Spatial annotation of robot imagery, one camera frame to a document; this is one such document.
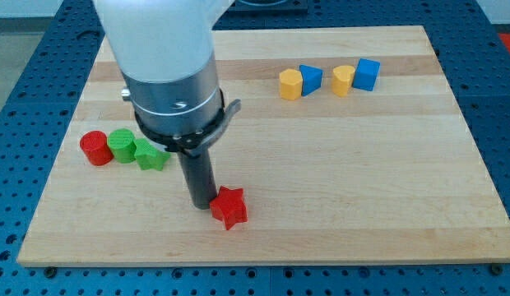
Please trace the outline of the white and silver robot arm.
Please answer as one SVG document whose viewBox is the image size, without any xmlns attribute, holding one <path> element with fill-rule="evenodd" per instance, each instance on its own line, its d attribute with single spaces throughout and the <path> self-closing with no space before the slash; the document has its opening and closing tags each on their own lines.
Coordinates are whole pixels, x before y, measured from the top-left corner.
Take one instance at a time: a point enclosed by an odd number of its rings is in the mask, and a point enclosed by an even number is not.
<svg viewBox="0 0 510 296">
<path fill-rule="evenodd" d="M 95 0 L 142 133 L 197 157 L 241 109 L 219 86 L 213 25 L 234 0 Z"/>
</svg>

